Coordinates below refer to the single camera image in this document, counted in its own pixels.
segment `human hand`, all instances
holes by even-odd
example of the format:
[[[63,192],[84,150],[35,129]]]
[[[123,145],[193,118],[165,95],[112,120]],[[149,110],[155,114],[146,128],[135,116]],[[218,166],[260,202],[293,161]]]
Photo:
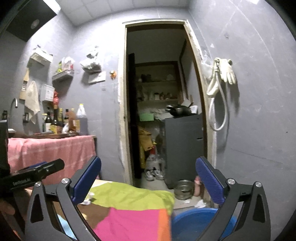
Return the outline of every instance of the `human hand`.
[[[14,215],[15,209],[8,202],[4,201],[3,199],[0,199],[0,212],[9,215]]]

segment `pink fabric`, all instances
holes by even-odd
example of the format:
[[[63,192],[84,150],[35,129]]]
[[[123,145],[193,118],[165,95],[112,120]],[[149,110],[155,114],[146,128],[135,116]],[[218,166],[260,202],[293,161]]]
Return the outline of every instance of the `pink fabric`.
[[[158,217],[159,210],[132,211],[111,207],[94,232],[102,241],[157,241]]]
[[[61,158],[65,168],[49,175],[43,183],[57,184],[64,177],[72,177],[77,169],[95,155],[92,136],[76,136],[63,139],[23,139],[8,140],[8,163],[11,172],[43,161]]]

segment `open door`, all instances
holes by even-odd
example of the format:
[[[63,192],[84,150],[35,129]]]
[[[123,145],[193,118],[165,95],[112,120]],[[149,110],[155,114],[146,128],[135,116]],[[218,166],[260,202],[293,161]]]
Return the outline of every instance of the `open door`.
[[[136,88],[136,67],[135,54],[128,55],[127,61],[128,78],[126,83],[127,89],[127,113],[128,113],[128,133],[131,156],[131,167],[133,176],[141,178],[139,136],[138,136],[138,106],[137,106],[137,88]]]

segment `silver bolt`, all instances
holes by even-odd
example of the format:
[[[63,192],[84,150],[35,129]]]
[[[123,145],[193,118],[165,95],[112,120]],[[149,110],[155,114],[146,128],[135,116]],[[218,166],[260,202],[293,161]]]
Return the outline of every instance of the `silver bolt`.
[[[68,182],[69,182],[69,178],[66,178],[66,177],[65,177],[65,178],[62,179],[62,184],[66,184],[66,183],[68,183]]]
[[[227,182],[228,182],[230,185],[235,184],[235,180],[233,180],[232,178],[228,179]]]
[[[259,188],[262,187],[262,184],[260,182],[256,182],[255,185],[256,187],[259,187]]]
[[[35,187],[40,187],[41,186],[41,182],[36,182],[34,186]]]

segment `yellow-green fabric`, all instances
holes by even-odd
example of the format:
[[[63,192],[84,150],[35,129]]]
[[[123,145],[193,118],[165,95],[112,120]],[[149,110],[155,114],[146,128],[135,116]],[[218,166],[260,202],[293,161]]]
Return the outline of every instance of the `yellow-green fabric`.
[[[108,182],[91,188],[94,204],[113,207],[118,210],[143,211],[166,209],[171,215],[174,207],[174,195],[168,191],[151,191],[136,188],[125,183]]]

